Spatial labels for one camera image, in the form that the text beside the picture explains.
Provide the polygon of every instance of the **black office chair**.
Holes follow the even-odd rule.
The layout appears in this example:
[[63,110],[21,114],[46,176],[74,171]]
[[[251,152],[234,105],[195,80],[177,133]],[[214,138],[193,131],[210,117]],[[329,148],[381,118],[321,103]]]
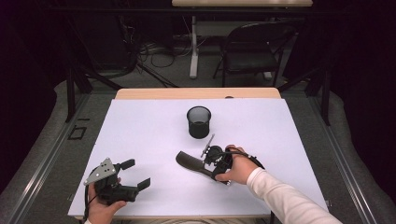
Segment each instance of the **black office chair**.
[[275,86],[283,48],[295,33],[296,29],[285,22],[250,23],[235,28],[220,46],[221,60],[213,78],[222,63],[222,87],[226,75],[264,72],[275,73]]

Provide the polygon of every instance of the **desk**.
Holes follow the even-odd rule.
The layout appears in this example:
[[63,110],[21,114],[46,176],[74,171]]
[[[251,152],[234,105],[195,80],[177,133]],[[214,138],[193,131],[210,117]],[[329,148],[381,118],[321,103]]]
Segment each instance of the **desk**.
[[[174,7],[311,7],[312,0],[173,0]],[[236,23],[230,25],[225,23],[225,31],[221,32],[222,35],[227,35],[231,32],[235,25],[242,25]],[[197,20],[192,16],[191,23],[192,35],[192,56],[190,78],[197,78],[198,68],[198,48],[197,48]]]
[[246,186],[225,186],[177,164],[180,150],[200,158],[210,138],[194,139],[188,133],[186,113],[195,105],[212,112],[212,146],[244,147],[270,173],[327,209],[288,106],[276,89],[130,89],[120,90],[108,109],[68,215],[82,217],[83,181],[109,157],[113,163],[135,159],[134,167],[119,173],[123,185],[151,178],[151,186],[117,218],[268,216],[265,202]]

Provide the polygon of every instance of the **person's left hand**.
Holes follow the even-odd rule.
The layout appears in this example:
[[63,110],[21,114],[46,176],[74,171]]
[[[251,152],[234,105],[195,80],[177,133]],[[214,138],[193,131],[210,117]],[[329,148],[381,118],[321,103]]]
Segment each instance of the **person's left hand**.
[[88,186],[88,198],[90,204],[88,220],[92,224],[109,224],[113,219],[114,214],[123,206],[126,205],[124,201],[118,201],[111,205],[106,205],[106,202],[102,202],[98,197],[96,197],[94,183]]

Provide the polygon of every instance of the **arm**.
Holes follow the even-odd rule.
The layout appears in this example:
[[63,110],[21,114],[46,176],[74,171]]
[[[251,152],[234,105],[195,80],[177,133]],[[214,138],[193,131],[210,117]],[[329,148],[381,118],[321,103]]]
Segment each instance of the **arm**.
[[265,200],[282,223],[341,223],[294,187],[284,184],[262,168],[256,168],[247,186]]
[[282,223],[341,223],[300,191],[282,183],[244,156],[233,155],[233,168],[216,175],[216,179],[247,185],[254,195],[266,201]]

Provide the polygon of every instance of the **human hand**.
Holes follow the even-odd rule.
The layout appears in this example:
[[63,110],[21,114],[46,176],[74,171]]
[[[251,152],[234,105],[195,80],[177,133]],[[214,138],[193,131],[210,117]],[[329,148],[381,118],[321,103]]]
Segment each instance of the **human hand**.
[[[241,147],[236,147],[234,145],[228,145],[226,148],[230,151],[241,151],[245,152]],[[216,175],[215,178],[218,181],[228,181],[232,180],[239,184],[244,184],[248,182],[248,177],[258,166],[243,155],[233,154],[233,167],[230,171],[225,174]]]
[[88,186],[88,198],[89,198],[89,214],[88,220],[92,224],[109,224],[113,219],[114,214],[123,206],[126,205],[124,201],[118,201],[111,205],[107,205],[98,197],[96,197],[94,183]]

